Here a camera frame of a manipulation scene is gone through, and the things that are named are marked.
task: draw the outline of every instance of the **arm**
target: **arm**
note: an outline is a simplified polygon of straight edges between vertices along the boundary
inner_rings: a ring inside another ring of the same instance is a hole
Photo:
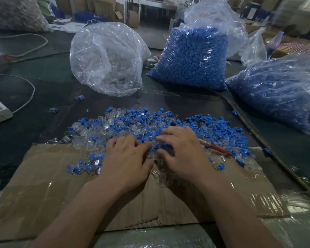
[[[29,247],[88,247],[111,205],[148,178],[153,161],[142,161],[150,146],[151,142],[138,145],[133,135],[109,140],[100,175],[83,186]]]
[[[189,127],[169,127],[162,132],[165,135],[156,140],[172,145],[175,156],[161,149],[157,154],[164,158],[170,169],[202,192],[227,247],[282,248],[235,192],[225,174],[214,170]]]

